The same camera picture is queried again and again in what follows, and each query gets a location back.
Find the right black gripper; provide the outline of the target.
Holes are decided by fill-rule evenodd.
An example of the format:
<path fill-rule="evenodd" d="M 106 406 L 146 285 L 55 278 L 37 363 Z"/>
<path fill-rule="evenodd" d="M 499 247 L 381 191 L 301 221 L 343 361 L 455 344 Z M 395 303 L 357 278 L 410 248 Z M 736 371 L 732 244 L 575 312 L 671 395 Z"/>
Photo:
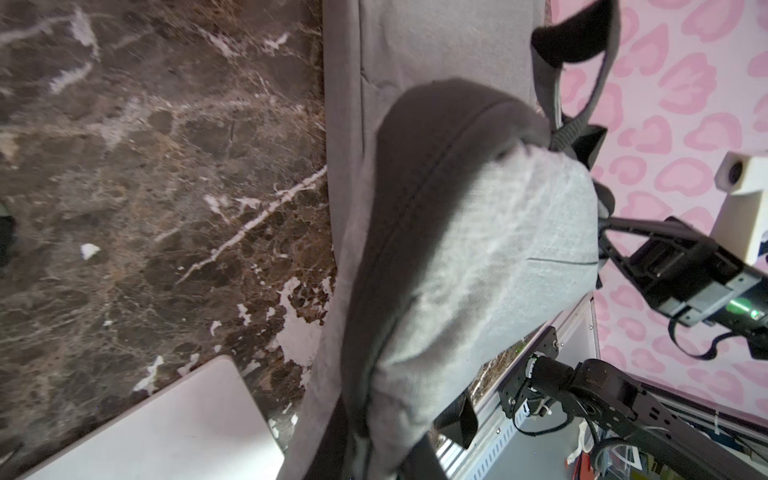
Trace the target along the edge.
<path fill-rule="evenodd" d="M 645 242 L 626 256 L 609 233 Z M 767 274 L 715 247 L 707 235 L 674 216 L 663 221 L 611 217 L 598 222 L 598 252 L 601 260 L 623 262 L 623 275 L 653 311 L 668 319 L 674 345 L 679 326 L 726 329 L 702 353 L 681 347 L 687 356 L 713 360 L 719 343 L 741 337 L 751 358 L 767 358 Z"/>

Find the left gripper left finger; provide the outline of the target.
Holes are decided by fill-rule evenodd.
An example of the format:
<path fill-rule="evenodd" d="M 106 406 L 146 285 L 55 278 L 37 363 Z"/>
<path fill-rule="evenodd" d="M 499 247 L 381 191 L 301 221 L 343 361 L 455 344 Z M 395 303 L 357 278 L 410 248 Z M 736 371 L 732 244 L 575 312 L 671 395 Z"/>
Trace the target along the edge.
<path fill-rule="evenodd" d="M 339 398 L 302 479 L 360 478 L 360 402 Z"/>

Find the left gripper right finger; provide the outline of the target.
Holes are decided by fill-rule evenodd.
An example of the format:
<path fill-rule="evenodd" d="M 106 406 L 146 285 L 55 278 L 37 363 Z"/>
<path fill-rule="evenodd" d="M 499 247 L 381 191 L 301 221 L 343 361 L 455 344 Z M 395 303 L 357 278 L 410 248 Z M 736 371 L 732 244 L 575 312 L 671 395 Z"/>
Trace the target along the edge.
<path fill-rule="evenodd" d="M 447 480 L 429 435 L 425 435 L 409 452 L 399 467 L 400 480 Z"/>

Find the silver apple laptop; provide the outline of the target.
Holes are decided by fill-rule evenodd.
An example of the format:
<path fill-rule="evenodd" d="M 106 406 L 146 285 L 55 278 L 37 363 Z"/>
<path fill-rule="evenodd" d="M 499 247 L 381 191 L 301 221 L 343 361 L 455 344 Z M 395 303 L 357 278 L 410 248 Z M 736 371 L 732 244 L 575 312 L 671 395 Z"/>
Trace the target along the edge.
<path fill-rule="evenodd" d="M 284 460 L 218 356 L 26 473 L 28 479 L 274 479 Z"/>

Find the grey laptop bag with strap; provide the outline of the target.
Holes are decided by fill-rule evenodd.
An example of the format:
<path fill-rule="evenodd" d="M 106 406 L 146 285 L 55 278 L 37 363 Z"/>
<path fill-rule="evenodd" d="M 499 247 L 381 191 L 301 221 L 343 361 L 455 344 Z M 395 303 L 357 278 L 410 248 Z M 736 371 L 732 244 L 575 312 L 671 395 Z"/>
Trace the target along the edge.
<path fill-rule="evenodd" d="M 360 478 L 399 467 L 481 367 L 596 283 L 603 208 L 563 114 L 562 69 L 620 43 L 615 1 L 543 26 L 539 1 L 347 1 L 327 99 L 348 155 L 331 310 L 280 477 L 302 479 L 340 397 Z"/>

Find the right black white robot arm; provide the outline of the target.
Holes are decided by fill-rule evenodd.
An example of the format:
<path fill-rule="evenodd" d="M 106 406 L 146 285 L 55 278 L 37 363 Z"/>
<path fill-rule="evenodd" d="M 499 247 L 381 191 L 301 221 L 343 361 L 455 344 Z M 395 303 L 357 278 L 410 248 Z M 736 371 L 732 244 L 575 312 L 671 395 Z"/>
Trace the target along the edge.
<path fill-rule="evenodd" d="M 754 360 L 767 358 L 767 276 L 715 239 L 683 221 L 624 218 L 599 223 L 599 249 L 668 320 L 668 335 L 680 325 L 720 325 L 699 359 L 717 356 L 720 342 L 742 337 Z M 596 443 L 590 463 L 613 446 L 636 447 L 685 479 L 760 479 L 738 459 L 667 410 L 628 374 L 598 359 L 570 367 L 539 352 L 528 360 L 523 390 L 558 402 L 570 418 L 581 417 L 611 437 Z"/>

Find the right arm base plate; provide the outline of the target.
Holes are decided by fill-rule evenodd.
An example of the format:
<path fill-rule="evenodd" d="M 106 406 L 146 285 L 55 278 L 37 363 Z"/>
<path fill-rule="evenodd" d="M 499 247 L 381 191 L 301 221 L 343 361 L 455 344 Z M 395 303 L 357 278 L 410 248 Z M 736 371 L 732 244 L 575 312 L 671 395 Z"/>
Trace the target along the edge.
<path fill-rule="evenodd" d="M 529 386 L 529 362 L 541 355 L 556 358 L 559 349 L 557 330 L 553 326 L 545 326 L 514 359 L 497 388 L 501 410 L 507 419 L 513 420 L 524 402 L 533 394 Z"/>

